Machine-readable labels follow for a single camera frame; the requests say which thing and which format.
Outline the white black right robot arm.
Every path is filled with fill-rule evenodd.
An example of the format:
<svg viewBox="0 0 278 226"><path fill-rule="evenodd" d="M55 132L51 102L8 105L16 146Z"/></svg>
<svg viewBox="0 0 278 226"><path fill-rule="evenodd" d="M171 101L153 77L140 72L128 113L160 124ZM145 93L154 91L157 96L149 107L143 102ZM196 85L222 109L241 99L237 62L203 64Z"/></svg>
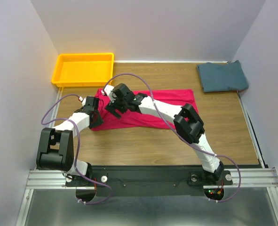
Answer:
<svg viewBox="0 0 278 226"><path fill-rule="evenodd" d="M201 162L205 180L210 184L215 184L222 179L224 165L208 143L204 123L192 105L180 106L158 101L154 98L152 91L150 95L134 94L123 83L115 87L106 85L103 94L110 99L105 109L118 119L127 111L161 118L183 142L195 150Z"/></svg>

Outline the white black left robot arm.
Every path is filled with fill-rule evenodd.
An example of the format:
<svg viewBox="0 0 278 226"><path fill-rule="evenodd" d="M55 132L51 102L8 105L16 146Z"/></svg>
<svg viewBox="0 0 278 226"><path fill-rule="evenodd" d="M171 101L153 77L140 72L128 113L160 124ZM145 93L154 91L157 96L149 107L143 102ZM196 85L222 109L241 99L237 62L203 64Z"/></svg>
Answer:
<svg viewBox="0 0 278 226"><path fill-rule="evenodd" d="M80 139L83 129L92 129L103 124L99 113L97 97L78 97L82 107L69 118L60 118L61 124L44 128L40 134L40 141L36 157L39 169L59 170L65 176L74 175L82 185L87 186L93 180L92 166L78 160L74 154L74 137Z"/></svg>

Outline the yellow plastic tray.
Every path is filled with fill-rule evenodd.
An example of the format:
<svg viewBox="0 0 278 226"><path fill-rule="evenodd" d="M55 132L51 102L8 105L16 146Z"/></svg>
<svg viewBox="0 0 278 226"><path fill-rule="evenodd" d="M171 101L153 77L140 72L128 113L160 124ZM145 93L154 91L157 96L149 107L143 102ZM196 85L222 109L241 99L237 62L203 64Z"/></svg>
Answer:
<svg viewBox="0 0 278 226"><path fill-rule="evenodd" d="M62 87L102 87L113 74L113 53L59 54L51 82Z"/></svg>

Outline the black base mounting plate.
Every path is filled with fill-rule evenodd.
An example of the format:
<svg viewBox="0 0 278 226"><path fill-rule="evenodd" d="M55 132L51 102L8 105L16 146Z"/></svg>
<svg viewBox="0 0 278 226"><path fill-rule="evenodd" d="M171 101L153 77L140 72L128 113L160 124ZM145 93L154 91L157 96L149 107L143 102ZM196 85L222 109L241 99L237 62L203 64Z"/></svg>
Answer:
<svg viewBox="0 0 278 226"><path fill-rule="evenodd" d="M224 170L217 182L206 179L201 166L93 166L94 185L81 176L64 176L58 170L36 170L29 179L39 179L39 189L75 189L77 196L204 196L205 188L233 184L230 171Z"/></svg>

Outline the folded teal t shirt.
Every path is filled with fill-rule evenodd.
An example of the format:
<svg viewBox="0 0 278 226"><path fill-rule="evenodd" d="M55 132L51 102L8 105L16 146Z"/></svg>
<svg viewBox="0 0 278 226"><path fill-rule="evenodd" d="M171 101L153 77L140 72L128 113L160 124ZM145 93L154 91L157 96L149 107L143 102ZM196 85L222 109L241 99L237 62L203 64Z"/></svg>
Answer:
<svg viewBox="0 0 278 226"><path fill-rule="evenodd" d="M197 65L197 70L205 93L243 91L249 87L238 60L223 65L208 62Z"/></svg>

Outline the aluminium frame rails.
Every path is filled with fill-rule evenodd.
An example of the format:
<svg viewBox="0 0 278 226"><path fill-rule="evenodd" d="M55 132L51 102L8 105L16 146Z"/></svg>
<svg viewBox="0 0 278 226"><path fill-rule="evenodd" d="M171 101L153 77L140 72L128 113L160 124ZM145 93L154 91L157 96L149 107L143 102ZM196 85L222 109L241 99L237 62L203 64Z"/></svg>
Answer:
<svg viewBox="0 0 278 226"><path fill-rule="evenodd" d="M56 170L32 170L17 219L19 226L278 226L278 175L275 169L228 166L224 198L214 203L209 186L189 184L195 166L95 166L108 178L113 196L84 205L76 194L92 186L66 183Z"/></svg>

